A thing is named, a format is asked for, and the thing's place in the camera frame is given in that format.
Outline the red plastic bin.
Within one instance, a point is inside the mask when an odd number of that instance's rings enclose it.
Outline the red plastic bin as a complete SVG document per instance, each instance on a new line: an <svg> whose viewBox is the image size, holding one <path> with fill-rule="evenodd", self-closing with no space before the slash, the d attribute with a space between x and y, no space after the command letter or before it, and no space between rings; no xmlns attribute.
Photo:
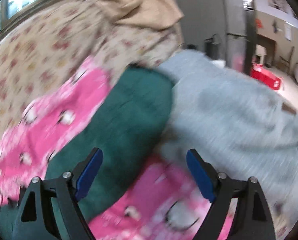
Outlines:
<svg viewBox="0 0 298 240"><path fill-rule="evenodd" d="M251 77L267 85L272 90L280 90L282 79L265 69L262 64L253 64Z"/></svg>

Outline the grey sweatshirt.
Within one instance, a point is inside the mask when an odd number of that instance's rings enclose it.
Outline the grey sweatshirt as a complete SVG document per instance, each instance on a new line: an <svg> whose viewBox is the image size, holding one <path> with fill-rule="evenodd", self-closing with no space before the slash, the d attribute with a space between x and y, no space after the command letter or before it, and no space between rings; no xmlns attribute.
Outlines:
<svg viewBox="0 0 298 240"><path fill-rule="evenodd" d="M298 111L266 85L203 53L184 50L158 66L173 82L161 156L179 164L191 148L231 178L258 178L277 235L298 220Z"/></svg>

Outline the pink penguin blanket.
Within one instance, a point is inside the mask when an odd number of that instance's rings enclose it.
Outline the pink penguin blanket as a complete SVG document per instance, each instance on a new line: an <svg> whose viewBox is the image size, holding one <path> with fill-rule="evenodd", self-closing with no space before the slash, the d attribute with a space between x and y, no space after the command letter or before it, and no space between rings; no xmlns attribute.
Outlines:
<svg viewBox="0 0 298 240"><path fill-rule="evenodd" d="M0 207L17 201L31 178L104 103L113 87L90 59L57 92L32 103L22 122L0 141ZM209 209L192 178L152 151L133 184L88 226L97 239L192 239Z"/></svg>

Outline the grey wardrobe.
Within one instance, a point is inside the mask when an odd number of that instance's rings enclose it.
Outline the grey wardrobe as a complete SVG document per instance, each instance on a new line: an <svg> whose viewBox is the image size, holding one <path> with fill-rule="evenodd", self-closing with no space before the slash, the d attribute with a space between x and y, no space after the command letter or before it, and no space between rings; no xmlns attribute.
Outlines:
<svg viewBox="0 0 298 240"><path fill-rule="evenodd" d="M249 73L256 50L253 0L176 0L187 47L194 47L229 68Z"/></svg>

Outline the tan cloth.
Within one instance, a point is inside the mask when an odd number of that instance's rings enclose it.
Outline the tan cloth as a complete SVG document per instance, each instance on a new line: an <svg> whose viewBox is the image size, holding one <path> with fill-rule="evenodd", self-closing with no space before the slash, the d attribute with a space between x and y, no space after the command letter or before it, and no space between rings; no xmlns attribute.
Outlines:
<svg viewBox="0 0 298 240"><path fill-rule="evenodd" d="M178 23L183 13L175 0L97 0L114 24L164 30Z"/></svg>

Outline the floral bed sheet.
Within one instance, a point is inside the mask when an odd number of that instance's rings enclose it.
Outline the floral bed sheet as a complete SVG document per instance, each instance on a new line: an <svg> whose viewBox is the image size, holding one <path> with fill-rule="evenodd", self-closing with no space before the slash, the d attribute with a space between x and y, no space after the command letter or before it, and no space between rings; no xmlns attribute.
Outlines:
<svg viewBox="0 0 298 240"><path fill-rule="evenodd" d="M114 85L130 63L154 68L180 50L181 40L179 24L161 31L112 24L98 0L66 0L35 14L0 42L0 138L86 57Z"/></svg>

